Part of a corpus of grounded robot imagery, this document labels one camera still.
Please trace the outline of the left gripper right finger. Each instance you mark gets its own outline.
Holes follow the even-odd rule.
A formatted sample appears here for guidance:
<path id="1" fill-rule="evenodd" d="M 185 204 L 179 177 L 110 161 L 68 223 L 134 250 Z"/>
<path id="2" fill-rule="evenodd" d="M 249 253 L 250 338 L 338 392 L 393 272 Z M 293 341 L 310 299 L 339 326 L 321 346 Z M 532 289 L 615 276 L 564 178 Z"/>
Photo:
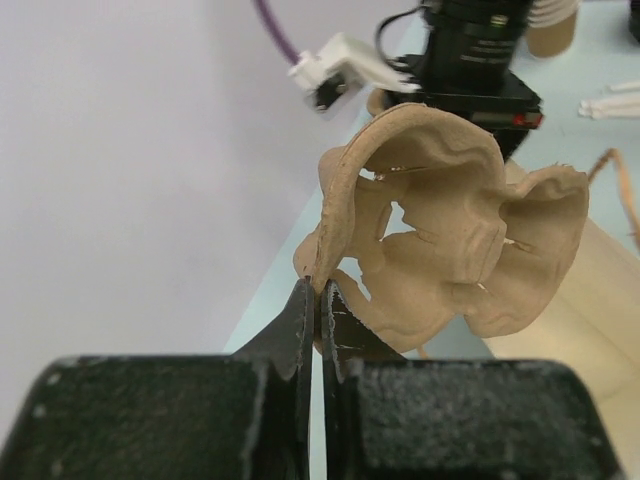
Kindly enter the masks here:
<path id="1" fill-rule="evenodd" d="M 363 447 L 358 382 L 368 364 L 405 358 L 361 322 L 334 280 L 320 295 L 319 322 L 327 477 L 359 479 Z"/>

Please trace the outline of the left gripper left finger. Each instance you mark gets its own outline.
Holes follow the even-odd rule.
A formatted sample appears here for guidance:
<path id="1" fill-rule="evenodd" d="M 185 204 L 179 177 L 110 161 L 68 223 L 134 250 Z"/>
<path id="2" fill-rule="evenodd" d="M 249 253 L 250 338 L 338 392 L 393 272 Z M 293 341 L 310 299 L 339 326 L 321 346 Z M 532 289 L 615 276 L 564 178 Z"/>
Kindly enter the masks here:
<path id="1" fill-rule="evenodd" d="M 248 444 L 249 479 L 309 477 L 315 293 L 300 279 L 283 310 L 234 353 L 253 365 L 259 391 Z"/>

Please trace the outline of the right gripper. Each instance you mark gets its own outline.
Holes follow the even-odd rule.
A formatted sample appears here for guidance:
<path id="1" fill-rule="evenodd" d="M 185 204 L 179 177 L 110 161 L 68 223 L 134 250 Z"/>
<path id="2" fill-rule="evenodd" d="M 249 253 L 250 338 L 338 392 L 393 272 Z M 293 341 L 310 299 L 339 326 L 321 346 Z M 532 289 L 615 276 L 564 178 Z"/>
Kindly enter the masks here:
<path id="1" fill-rule="evenodd" d="M 542 100 L 510 65 L 527 28 L 531 1 L 423 1 L 428 27 L 421 54 L 400 58 L 419 84 L 394 103 L 423 103 L 486 130 L 504 159 L 537 129 Z"/>

